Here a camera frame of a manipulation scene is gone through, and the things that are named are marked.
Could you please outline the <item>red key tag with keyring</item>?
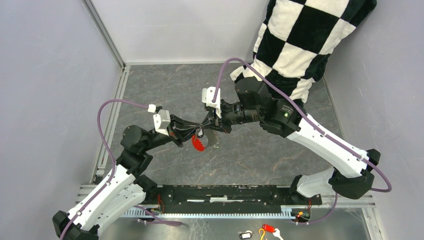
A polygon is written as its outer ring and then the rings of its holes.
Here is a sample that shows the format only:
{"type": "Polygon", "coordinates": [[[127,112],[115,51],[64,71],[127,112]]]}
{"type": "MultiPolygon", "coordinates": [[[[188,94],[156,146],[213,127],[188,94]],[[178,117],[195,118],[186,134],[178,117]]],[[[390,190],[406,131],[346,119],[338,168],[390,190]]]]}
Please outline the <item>red key tag with keyring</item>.
{"type": "Polygon", "coordinates": [[[203,129],[203,137],[197,138],[192,136],[191,144],[199,152],[205,151],[207,148],[214,148],[219,141],[218,134],[214,130],[203,129]]]}

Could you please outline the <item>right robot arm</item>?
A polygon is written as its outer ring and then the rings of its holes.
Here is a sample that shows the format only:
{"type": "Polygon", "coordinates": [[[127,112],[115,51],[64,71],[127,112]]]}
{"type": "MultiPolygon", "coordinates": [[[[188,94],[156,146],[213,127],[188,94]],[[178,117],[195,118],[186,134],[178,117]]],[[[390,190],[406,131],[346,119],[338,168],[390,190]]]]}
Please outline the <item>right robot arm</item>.
{"type": "Polygon", "coordinates": [[[229,133],[233,125],[259,122],[266,132],[294,141],[331,164],[322,172],[295,177],[288,191],[293,203],[331,193],[357,200],[372,189],[372,171],[381,156],[377,150],[345,142],[285,98],[273,98],[266,84],[254,77],[238,81],[235,92],[238,102],[227,103],[216,87],[202,90],[201,99],[209,111],[205,129],[229,133]]]}

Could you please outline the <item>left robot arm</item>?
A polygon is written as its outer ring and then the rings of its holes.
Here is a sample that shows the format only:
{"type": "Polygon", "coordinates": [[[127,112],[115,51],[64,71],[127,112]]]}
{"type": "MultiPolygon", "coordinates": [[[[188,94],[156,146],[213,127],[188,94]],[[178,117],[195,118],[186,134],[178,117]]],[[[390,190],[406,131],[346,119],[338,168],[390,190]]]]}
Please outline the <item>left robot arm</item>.
{"type": "Polygon", "coordinates": [[[180,147],[196,137],[202,127],[168,114],[155,114],[153,119],[152,130],[128,126],[120,143],[123,151],[109,173],[80,203],[53,216],[59,239],[97,240],[129,209],[156,200],[157,184],[144,174],[153,159],[147,152],[171,142],[180,147]]]}

